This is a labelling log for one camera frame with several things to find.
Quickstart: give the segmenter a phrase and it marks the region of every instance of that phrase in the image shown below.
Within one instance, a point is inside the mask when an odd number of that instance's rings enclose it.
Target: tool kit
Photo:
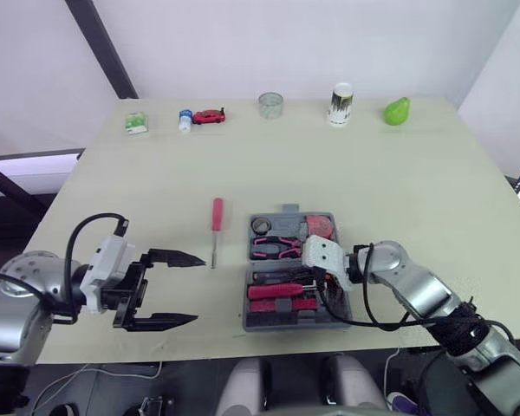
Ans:
[[[302,245],[310,235],[338,242],[333,215],[300,212],[298,205],[287,204],[282,212],[250,217],[245,330],[348,326],[324,308],[312,270],[302,266]],[[331,275],[326,275],[324,287],[333,311],[352,319],[348,295]]]

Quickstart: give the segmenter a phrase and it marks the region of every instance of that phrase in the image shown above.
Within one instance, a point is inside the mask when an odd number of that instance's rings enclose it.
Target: pink handle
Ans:
[[[249,299],[265,299],[269,297],[292,297],[302,293],[299,283],[269,284],[266,286],[249,286]]]
[[[223,216],[224,216],[224,201],[221,198],[215,198],[214,205],[211,208],[211,230],[212,231],[221,231]]]
[[[317,309],[315,297],[308,299],[293,299],[293,310]],[[250,312],[274,312],[276,310],[276,301],[251,301]]]

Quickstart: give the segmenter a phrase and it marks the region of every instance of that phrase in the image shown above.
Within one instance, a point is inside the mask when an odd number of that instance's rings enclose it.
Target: green pear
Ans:
[[[398,126],[408,119],[408,110],[410,109],[410,100],[402,97],[397,101],[392,102],[385,108],[383,113],[383,120],[391,125]]]

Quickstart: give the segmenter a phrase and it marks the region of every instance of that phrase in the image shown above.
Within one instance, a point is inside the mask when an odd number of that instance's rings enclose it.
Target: pink pliers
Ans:
[[[277,253],[253,251],[250,254],[250,259],[252,260],[280,260],[282,258],[299,258],[302,255],[302,250],[300,249],[301,240],[295,237],[257,237],[252,240],[252,244],[276,244],[286,248],[286,250],[280,250]]]

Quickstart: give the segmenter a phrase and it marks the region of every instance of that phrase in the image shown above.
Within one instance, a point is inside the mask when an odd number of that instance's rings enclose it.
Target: table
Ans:
[[[435,344],[422,328],[246,333],[241,326],[247,227],[253,213],[298,203],[335,215],[341,243],[393,239],[478,312],[520,338],[520,201],[501,172],[442,99],[413,99],[400,127],[381,121],[389,100],[359,99],[349,125],[326,124],[327,101],[286,101],[283,117],[264,120],[254,101],[122,101],[85,151],[27,250],[61,257],[85,217],[115,211],[130,219],[128,241],[183,250],[209,261],[211,202],[225,200],[218,268],[149,270],[141,315],[179,312],[195,322],[162,333],[112,328],[114,312],[86,312],[56,325],[41,363],[176,361]],[[225,107],[227,121],[177,129],[182,108]],[[126,113],[144,111],[149,132],[127,135]],[[114,223],[87,227],[74,258],[87,263]],[[370,286],[374,313],[396,321],[404,310],[389,289]],[[361,289],[350,294],[367,319]]]

